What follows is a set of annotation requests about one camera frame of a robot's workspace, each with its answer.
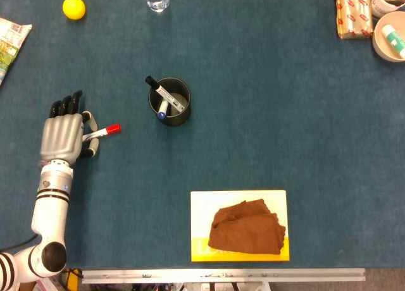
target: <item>floor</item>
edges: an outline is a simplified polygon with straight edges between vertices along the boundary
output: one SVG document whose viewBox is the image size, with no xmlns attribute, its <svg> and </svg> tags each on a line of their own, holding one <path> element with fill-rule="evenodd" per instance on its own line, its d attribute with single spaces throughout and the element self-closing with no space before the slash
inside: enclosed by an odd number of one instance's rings
<svg viewBox="0 0 405 291">
<path fill-rule="evenodd" d="M 270 283 L 271 291 L 403 291 L 405 290 L 405 269 L 367 269 L 365 282 L 327 283 Z M 81 285 L 79 290 L 125 290 L 132 286 L 124 285 Z"/>
</svg>

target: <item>blue marker cap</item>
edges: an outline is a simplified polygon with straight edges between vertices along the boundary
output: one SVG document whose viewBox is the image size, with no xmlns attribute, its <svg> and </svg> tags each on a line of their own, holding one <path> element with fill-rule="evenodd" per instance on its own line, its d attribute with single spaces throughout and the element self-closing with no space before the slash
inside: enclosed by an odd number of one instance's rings
<svg viewBox="0 0 405 291">
<path fill-rule="evenodd" d="M 166 113 L 164 113 L 164 112 L 159 112 L 159 113 L 158 113 L 158 118 L 159 118 L 160 120 L 166 119 Z"/>
</svg>

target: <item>black cup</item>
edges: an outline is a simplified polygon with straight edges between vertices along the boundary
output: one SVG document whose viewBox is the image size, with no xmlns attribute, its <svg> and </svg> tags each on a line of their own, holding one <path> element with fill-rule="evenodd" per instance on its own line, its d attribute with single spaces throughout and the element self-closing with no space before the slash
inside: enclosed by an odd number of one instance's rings
<svg viewBox="0 0 405 291">
<path fill-rule="evenodd" d="M 185 121 L 189 119 L 189 116 L 191 114 L 191 94 L 187 84 L 185 84 L 185 82 L 181 81 L 180 79 L 173 77 L 163 78 L 159 80 L 158 83 L 169 93 L 173 94 L 175 98 L 175 94 L 179 94 L 187 102 L 187 104 L 183 104 L 184 110 L 181 113 L 175 111 L 177 112 L 177 114 L 175 115 L 170 115 L 170 110 L 174 110 L 169 109 L 171 107 L 171 105 L 169 105 L 166 118 L 164 120 L 160 120 L 160 122 L 171 127 L 175 127 L 177 125 L 185 123 Z M 151 89 L 149 91 L 149 105 L 154 111 L 155 115 L 158 114 L 162 100 L 162 96 L 160 96 L 154 89 Z"/>
</svg>

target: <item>blue table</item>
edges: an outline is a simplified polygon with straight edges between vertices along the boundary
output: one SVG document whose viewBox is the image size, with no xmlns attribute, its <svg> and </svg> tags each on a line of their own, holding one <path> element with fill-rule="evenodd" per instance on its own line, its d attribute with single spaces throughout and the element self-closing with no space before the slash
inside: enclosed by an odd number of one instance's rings
<svg viewBox="0 0 405 291">
<path fill-rule="evenodd" d="M 0 0 L 33 25 L 0 88 L 0 247 L 31 236 L 44 120 L 82 89 L 123 132 L 75 165 L 69 266 L 405 266 L 404 67 L 340 40 L 335 0 L 84 1 L 71 22 L 63 0 Z M 188 83 L 186 124 L 154 117 L 149 74 Z M 289 263 L 191 263 L 191 190 L 268 188 L 287 190 Z"/>
</svg>

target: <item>white container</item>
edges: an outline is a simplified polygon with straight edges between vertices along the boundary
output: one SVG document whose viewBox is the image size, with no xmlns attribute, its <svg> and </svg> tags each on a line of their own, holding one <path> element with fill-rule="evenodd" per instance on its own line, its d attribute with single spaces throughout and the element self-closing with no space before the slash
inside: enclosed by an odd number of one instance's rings
<svg viewBox="0 0 405 291">
<path fill-rule="evenodd" d="M 405 3 L 401 6 L 395 6 L 387 3 L 385 0 L 371 0 L 371 13 L 374 17 L 381 18 L 383 15 L 396 11 L 404 5 Z"/>
<path fill-rule="evenodd" d="M 381 58 L 391 62 L 404 62 L 396 50 L 390 45 L 390 42 L 384 37 L 382 28 L 386 25 L 392 25 L 399 36 L 405 39 L 405 12 L 395 11 L 381 17 L 374 29 L 373 47 Z"/>
</svg>

